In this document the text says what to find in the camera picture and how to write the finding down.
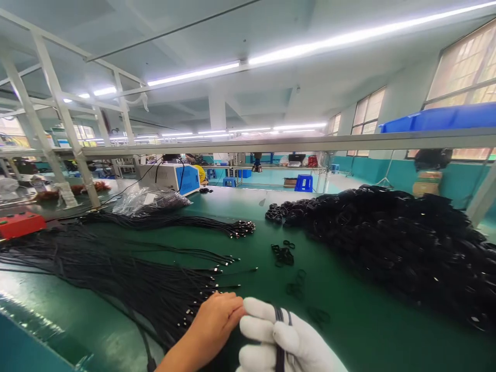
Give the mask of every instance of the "scale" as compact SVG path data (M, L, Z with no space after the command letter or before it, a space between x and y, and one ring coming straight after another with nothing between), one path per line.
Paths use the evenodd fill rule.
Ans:
M303 159L305 159L305 157L306 157L305 154L290 154L288 156L289 158L288 166L293 168L301 167L301 163Z

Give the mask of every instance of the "table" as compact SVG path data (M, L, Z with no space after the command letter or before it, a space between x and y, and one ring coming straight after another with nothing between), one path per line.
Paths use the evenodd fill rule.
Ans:
M111 193L132 183L105 182L113 185ZM127 231L113 225L92 228L101 233L148 242L166 241L177 247L202 247L241 258L238 264L226 269L228 272L258 267L256 273L228 276L222 284L241 284L239 295L270 301L306 320L307 306L327 311L331 323L324 326L321 334L350 372L496 370L494 338L397 301L380 288L354 277L329 248L309 240L303 231L283 229L264 219L271 203L295 200L301 194L209 188L213 193L190 195L193 204L180 213L251 220L257 225L255 233L243 239L228 239L219 232L199 228L172 227L147 232ZM47 207L25 208L47 216L57 214ZM277 268L270 244L281 244L285 239L296 245L295 266ZM160 260L159 256L147 257ZM307 271L302 302L285 292L286 284L293 281L298 269ZM92 292L73 288L53 277L7 272L0 272L0 292L17 301L12 310L16 314L27 312L25 317L33 318L35 324L45 324L43 318L36 318L44 317L60 329L60 335L45 342L67 360L78 361L86 353L92 355L84 365L89 371L144 371L146 356L136 326ZM239 348L245 343L239 330L234 331L227 346L206 370L234 371ZM156 345L152 345L152 353L160 360Z
M252 169L252 164L238 164L238 165L202 165L201 166L203 169L240 169L240 170L243 170L243 169ZM326 170L326 168L322 168L322 167L288 167L288 166L282 166L282 165L278 165L278 164L265 164L263 167L262 167L262 170L263 171L310 171L310 174L312 174L312 171L318 171L317 173L317 186L316 188L314 189L315 192L317 192L317 190L319 190L319 186L320 186L320 176L322 175L322 173L325 173L325 172L322 172L324 170ZM239 180L239 173L236 174L236 185L242 185L243 184L243 173L241 172L241 181ZM326 186L327 186L327 182L324 183L324 191L326 189Z

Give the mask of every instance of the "blue machine panel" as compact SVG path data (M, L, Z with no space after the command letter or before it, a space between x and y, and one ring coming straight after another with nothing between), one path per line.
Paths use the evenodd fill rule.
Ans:
M181 187L179 194L184 195L200 187L198 169L192 166L176 167L178 187Z

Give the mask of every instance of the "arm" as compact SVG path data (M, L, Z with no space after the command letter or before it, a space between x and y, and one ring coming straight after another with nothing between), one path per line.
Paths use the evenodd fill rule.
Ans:
M191 327L167 353L156 372L196 372L224 347L246 312L235 293L214 293L198 311Z

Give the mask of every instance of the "blue plastic chair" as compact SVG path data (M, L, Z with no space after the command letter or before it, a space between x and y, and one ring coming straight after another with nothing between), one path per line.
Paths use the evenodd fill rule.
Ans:
M311 175L298 175L296 180L295 191L312 192L313 191L313 177Z
M225 187L236 187L236 178L234 177L225 177L223 182Z
M217 178L214 169L207 169L207 179L209 180L210 178Z

